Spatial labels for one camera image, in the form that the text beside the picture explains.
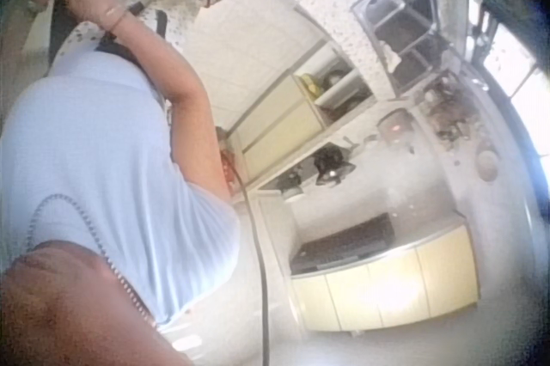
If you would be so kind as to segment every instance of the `woman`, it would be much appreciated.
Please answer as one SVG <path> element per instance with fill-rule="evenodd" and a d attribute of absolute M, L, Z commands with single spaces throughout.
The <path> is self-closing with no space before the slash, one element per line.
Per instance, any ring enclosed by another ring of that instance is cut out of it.
<path fill-rule="evenodd" d="M 178 364 L 147 323 L 168 324 L 226 281 L 239 242 L 210 103 L 187 61 L 117 0 L 69 8 L 141 68 L 67 55 L 11 110 L 0 140 L 3 350 L 14 362 Z"/>

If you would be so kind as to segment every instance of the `kitchen sink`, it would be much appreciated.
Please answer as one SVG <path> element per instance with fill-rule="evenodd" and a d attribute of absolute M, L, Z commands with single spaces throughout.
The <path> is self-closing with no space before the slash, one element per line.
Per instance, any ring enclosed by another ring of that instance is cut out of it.
<path fill-rule="evenodd" d="M 375 45 L 396 94 L 441 64 L 437 0 L 360 0 L 352 10 Z"/>

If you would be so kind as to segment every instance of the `light blue shirt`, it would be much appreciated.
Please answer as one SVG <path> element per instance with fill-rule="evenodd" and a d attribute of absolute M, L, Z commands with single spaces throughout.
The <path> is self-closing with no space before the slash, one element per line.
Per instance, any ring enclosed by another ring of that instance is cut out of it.
<path fill-rule="evenodd" d="M 66 58 L 21 95 L 0 139 L 1 271 L 26 252 L 39 204 L 63 194 L 160 325 L 229 278 L 237 216 L 172 162 L 156 97 L 141 70 L 102 52 Z M 50 240 L 100 252 L 60 200 L 40 213 L 33 245 Z"/>

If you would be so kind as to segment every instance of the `black cable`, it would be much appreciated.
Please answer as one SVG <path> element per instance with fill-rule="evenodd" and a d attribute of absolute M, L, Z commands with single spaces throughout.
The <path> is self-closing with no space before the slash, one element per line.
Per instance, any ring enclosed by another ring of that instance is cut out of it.
<path fill-rule="evenodd" d="M 254 239 L 254 248 L 256 249 L 256 257 L 258 258 L 258 267 L 260 268 L 260 282 L 261 282 L 261 328 L 262 328 L 262 366 L 269 366 L 270 352 L 269 352 L 269 307 L 267 298 L 267 275 L 266 275 L 266 263 L 264 261 L 264 255 L 261 252 L 260 238 L 258 237 L 258 227 L 256 226 L 256 220 L 252 212 L 252 206 L 248 198 L 247 189 L 242 182 L 241 176 L 233 166 L 233 162 L 229 158 L 221 153 L 222 157 L 231 168 L 235 177 L 239 182 L 239 186 L 244 196 L 244 202 L 247 206 L 247 213 L 250 216 L 250 223 L 252 225 L 252 237 Z"/>

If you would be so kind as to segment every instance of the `woman's arm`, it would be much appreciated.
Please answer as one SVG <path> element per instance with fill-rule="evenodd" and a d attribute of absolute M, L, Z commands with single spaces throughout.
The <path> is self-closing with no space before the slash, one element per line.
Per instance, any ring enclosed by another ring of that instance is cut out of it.
<path fill-rule="evenodd" d="M 187 181 L 229 201 L 210 102 L 191 65 L 116 0 L 70 0 L 70 8 L 111 31 L 135 55 L 173 105 L 174 162 Z"/>

